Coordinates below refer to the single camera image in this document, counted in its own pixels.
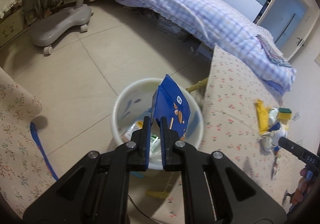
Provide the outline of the person's hand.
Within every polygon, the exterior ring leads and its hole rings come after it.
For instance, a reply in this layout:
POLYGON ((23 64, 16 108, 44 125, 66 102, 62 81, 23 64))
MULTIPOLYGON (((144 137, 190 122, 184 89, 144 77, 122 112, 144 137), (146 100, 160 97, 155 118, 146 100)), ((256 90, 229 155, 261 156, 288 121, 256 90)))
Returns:
POLYGON ((298 203, 301 203, 304 199, 304 196, 310 193, 316 178, 315 174, 307 167, 304 167, 300 171, 300 176, 302 178, 299 180, 297 189, 295 190, 291 199, 291 204, 294 206, 298 203))

